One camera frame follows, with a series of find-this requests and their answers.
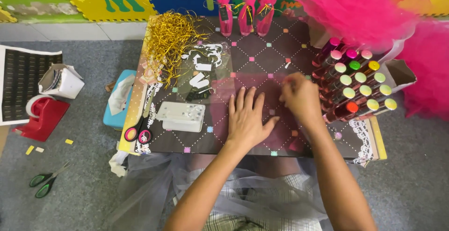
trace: lace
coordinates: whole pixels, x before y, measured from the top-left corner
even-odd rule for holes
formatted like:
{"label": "lace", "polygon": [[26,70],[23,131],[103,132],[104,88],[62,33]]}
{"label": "lace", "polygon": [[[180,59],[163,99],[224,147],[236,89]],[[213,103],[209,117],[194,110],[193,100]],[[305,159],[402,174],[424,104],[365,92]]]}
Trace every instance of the lace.
{"label": "lace", "polygon": [[[148,89],[146,91],[146,97],[145,97],[145,105],[148,103],[153,90],[154,90],[154,96],[156,96],[156,93],[160,90],[161,87],[162,87],[162,83],[159,83],[159,82],[156,82],[153,85],[148,86]],[[151,107],[150,107],[149,113],[148,113],[148,125],[147,125],[148,128],[150,127],[150,125],[153,124],[154,120],[156,119],[156,105],[153,102],[151,102],[150,106]],[[151,150],[149,149],[149,143],[142,145],[139,141],[136,141],[136,147],[134,148],[134,152],[145,153],[145,154],[151,153]]]}
{"label": "lace", "polygon": [[366,128],[366,122],[364,120],[351,119],[349,125],[352,127],[357,137],[362,140],[361,151],[359,157],[354,159],[354,164],[365,163],[368,160],[373,159],[373,150],[371,148],[371,142],[369,141],[368,129]]}

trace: yellow paper scrap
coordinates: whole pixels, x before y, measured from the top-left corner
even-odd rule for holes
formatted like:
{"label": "yellow paper scrap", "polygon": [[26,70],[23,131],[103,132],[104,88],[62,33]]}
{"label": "yellow paper scrap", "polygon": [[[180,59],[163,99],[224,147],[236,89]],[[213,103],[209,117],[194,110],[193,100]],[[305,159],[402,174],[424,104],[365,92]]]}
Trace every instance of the yellow paper scrap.
{"label": "yellow paper scrap", "polygon": [[31,151],[33,151],[33,149],[34,149],[34,146],[31,145],[31,146],[28,148],[28,150],[26,151],[25,154],[29,155],[29,154],[31,153]]}

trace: orange cap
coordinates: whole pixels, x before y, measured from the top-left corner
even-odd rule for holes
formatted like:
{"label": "orange cap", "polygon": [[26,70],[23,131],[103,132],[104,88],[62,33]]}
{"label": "orange cap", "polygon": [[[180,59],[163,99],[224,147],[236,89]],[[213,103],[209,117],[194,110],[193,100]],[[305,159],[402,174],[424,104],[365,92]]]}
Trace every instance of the orange cap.
{"label": "orange cap", "polygon": [[346,109],[351,113],[355,113],[359,110],[359,106],[357,106],[356,102],[350,101],[346,103]]}

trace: hand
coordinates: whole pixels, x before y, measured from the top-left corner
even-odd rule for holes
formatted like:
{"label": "hand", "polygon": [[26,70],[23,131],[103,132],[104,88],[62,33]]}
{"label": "hand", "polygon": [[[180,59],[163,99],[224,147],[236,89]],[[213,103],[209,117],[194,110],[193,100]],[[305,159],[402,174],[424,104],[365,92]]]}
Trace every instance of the hand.
{"label": "hand", "polygon": [[242,87],[234,102],[234,95],[229,99],[229,136],[228,140],[245,148],[245,154],[251,148],[265,140],[278,122],[280,117],[272,117],[265,125],[262,125],[262,108],[265,94],[261,93],[254,104],[255,87],[251,87],[245,97],[245,88]]}
{"label": "hand", "polygon": [[320,108],[318,85],[307,80],[301,73],[285,77],[279,101],[285,102],[300,123],[307,128],[324,123]]}

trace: right hand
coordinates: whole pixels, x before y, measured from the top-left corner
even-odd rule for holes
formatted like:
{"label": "right hand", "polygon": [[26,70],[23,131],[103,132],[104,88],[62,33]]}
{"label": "right hand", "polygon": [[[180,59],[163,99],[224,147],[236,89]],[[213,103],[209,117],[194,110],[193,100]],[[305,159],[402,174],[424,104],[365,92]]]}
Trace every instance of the right hand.
{"label": "right hand", "polygon": [[324,123],[318,85],[313,84],[299,72],[285,77],[279,101],[285,102],[285,107],[289,108],[306,128]]}

